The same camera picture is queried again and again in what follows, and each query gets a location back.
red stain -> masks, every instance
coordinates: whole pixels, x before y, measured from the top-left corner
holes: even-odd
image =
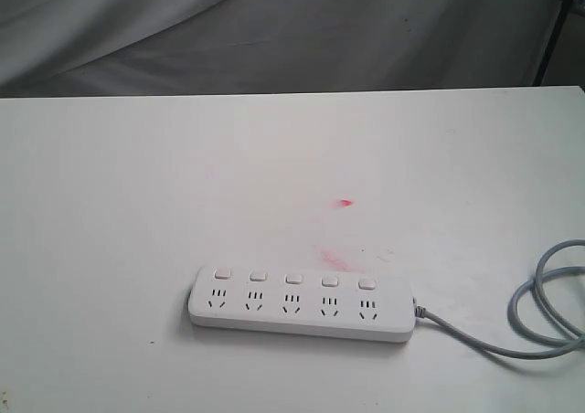
[[[321,261],[337,271],[353,271],[353,269],[347,265],[347,263],[339,259],[333,252],[324,249],[323,247],[315,246],[321,254]]]
[[[353,204],[354,204],[354,202],[351,201],[351,200],[339,200],[339,201],[337,201],[337,206],[338,207],[348,207],[348,206],[351,206]]]

power strip switch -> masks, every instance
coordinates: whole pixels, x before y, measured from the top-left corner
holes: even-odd
[[[414,330],[410,286],[394,276],[205,267],[188,302],[194,324],[403,343]]]

power strip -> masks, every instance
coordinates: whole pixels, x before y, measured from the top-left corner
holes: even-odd
[[[188,302],[202,326],[402,343],[415,317],[410,286],[390,276],[205,267]]]

